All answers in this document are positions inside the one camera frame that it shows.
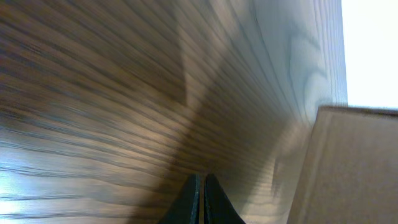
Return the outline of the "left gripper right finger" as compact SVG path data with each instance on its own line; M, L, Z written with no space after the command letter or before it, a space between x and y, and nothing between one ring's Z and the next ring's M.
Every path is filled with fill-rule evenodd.
M204 224L245 224L214 174L206 176L204 195Z

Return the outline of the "cardboard box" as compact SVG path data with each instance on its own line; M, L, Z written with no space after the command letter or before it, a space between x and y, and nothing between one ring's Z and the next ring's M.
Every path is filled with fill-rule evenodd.
M288 223L397 223L397 111L318 109Z

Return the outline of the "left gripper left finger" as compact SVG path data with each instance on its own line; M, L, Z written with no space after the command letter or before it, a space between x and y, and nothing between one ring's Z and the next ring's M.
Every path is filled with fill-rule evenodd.
M158 224L199 224L200 176L192 174Z

